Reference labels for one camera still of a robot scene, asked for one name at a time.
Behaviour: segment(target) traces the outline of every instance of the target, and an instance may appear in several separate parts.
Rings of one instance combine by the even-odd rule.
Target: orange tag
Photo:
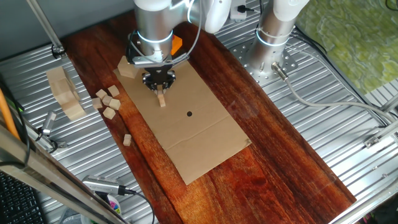
[[[182,47],[182,39],[173,35],[173,47],[171,54],[174,55]]]

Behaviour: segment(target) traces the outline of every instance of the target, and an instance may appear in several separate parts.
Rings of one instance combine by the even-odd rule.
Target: metal grating
[[[259,10],[257,1],[248,0],[247,6]],[[232,49],[254,38],[253,30],[258,18],[259,14],[252,12],[245,21],[239,23],[228,21],[216,36],[227,48]],[[314,53],[309,46],[295,39],[291,39],[289,44],[305,49],[308,53]],[[293,50],[288,51],[298,63],[298,70],[289,74],[290,80],[298,94],[306,100],[322,103],[357,101],[349,92],[348,84],[341,77],[331,73],[314,57]],[[70,122],[63,114],[51,94],[45,76],[46,70],[61,65],[71,75],[81,97],[81,104],[87,112],[84,118],[74,122]],[[3,74],[16,98],[25,106],[25,116],[34,126],[41,126],[48,110],[55,110],[58,113],[51,138],[56,141],[66,141],[68,149],[56,152],[54,157],[79,179],[88,174],[119,177],[129,188],[140,191],[101,116],[91,107],[91,99],[69,59],[55,60],[51,55],[50,46],[46,46],[1,62],[0,73]],[[398,82],[395,81],[391,85],[392,87],[386,87],[386,91],[391,95],[397,94]],[[398,177],[396,166],[398,147],[392,138],[387,138],[370,149],[363,144],[372,134],[380,130],[380,124],[368,111],[350,106],[307,107],[298,103],[280,80],[274,80],[262,87],[286,118],[358,199],[358,202],[348,210],[360,206],[370,195],[380,191]],[[387,101],[387,98],[383,100],[387,94],[382,94],[376,99],[377,94],[373,94],[376,101],[380,103]],[[44,194],[40,196],[46,216],[51,223],[56,223],[64,206]],[[373,205],[381,203],[385,198],[374,201]],[[150,222],[150,208],[145,201],[132,196],[117,197],[117,199],[121,203],[124,218],[134,223]]]
[[[259,10],[258,1],[247,0],[246,4],[249,8]],[[255,37],[254,29],[258,20],[259,13],[252,12],[245,21],[228,21],[215,35],[227,48],[233,50]],[[298,63],[298,70],[290,73],[289,79],[301,97],[314,103],[359,101],[352,94],[345,79],[331,73],[331,67],[328,70],[319,62],[321,60],[326,63],[309,45],[295,38],[291,38],[288,45],[310,54],[287,49]],[[381,130],[378,120],[367,110],[352,106],[308,107],[298,102],[280,79],[266,83],[262,88],[357,198],[358,201],[341,216],[360,207],[370,196],[380,192],[398,177],[398,145],[392,138],[387,138],[369,149],[363,144]],[[398,81],[378,91],[383,93],[378,95],[388,96],[386,99],[377,98],[380,103],[385,103],[394,94],[398,94]],[[381,195],[378,200],[371,201],[371,206],[363,211],[370,212],[373,206],[396,192],[398,188],[387,195]]]
[[[78,120],[70,121],[52,95],[45,72],[58,66],[71,76],[81,98],[80,104],[87,113]],[[79,179],[86,175],[118,178],[128,188],[141,191],[101,115],[92,107],[91,98],[68,58],[54,59],[51,45],[48,45],[1,62],[0,73],[25,108],[24,116],[36,128],[41,127],[50,110],[57,113],[50,138],[66,141],[68,147],[57,150],[53,156],[69,171]],[[66,207],[43,193],[39,197],[49,223],[57,223]],[[116,199],[127,221],[140,224],[152,221],[152,210],[142,198],[130,195],[116,196]]]

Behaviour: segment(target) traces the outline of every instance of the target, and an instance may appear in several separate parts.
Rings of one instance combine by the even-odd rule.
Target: power outlet
[[[229,18],[234,19],[236,22],[240,22],[246,19],[247,12],[240,13],[238,12],[238,6],[246,5],[246,0],[232,0],[231,2],[231,13],[229,14]]]

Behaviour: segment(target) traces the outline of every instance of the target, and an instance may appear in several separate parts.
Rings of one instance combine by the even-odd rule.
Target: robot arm
[[[171,51],[172,30],[181,22],[199,25],[209,33],[218,31],[228,18],[231,0],[134,0],[142,53],[156,62]]]
[[[175,74],[169,71],[173,63],[187,57],[183,55],[179,60],[172,60],[174,27],[188,21],[214,33],[224,25],[231,7],[231,0],[134,0],[134,3],[137,44],[141,50],[130,42],[126,50],[127,61],[148,71],[142,81],[157,94],[165,92],[174,82]]]

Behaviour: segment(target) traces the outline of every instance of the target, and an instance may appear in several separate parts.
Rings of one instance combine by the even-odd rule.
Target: wooden block
[[[50,83],[50,88],[54,98],[58,101],[60,105],[63,105],[70,101],[78,101],[80,99],[76,98],[77,93],[68,84],[68,81],[66,79],[61,79],[56,82]]]
[[[76,91],[73,91],[73,94],[75,95],[75,98],[76,98],[76,100],[80,100],[80,96],[77,94],[77,92]]]
[[[106,108],[103,113],[105,118],[108,118],[108,119],[112,119],[115,114],[116,114],[116,112],[112,108]]]
[[[134,67],[134,65],[130,65],[127,62],[126,56],[123,56],[119,62],[118,70],[120,75],[129,78],[135,78],[139,69]]]
[[[102,108],[102,103],[101,103],[100,97],[93,99],[93,108],[95,108],[95,109]]]
[[[116,100],[116,99],[112,99],[109,102],[109,107],[114,109],[114,110],[118,110],[120,108],[120,101]]]
[[[157,99],[159,100],[160,107],[166,106],[166,101],[164,100],[162,85],[157,86]]]
[[[123,140],[123,146],[130,146],[131,144],[131,139],[124,139]]]
[[[98,96],[101,100],[107,96],[106,92],[104,90],[99,90],[97,93],[95,93],[96,96]]]
[[[61,108],[71,121],[86,115],[85,111],[80,106],[79,101],[77,100],[62,104]]]
[[[57,68],[53,68],[49,71],[46,72],[47,79],[49,80],[49,83],[55,83],[57,81],[66,79],[68,84],[71,86],[72,90],[76,89],[75,84],[72,82],[72,79],[68,75],[68,73],[62,68],[62,66],[59,66]]]
[[[109,87],[108,90],[111,93],[112,97],[115,97],[115,96],[119,95],[119,90],[116,87],[116,85],[113,85],[113,86]]]
[[[111,100],[112,100],[112,97],[106,95],[106,96],[104,96],[104,98],[102,99],[102,103],[103,103],[105,106],[109,106]]]

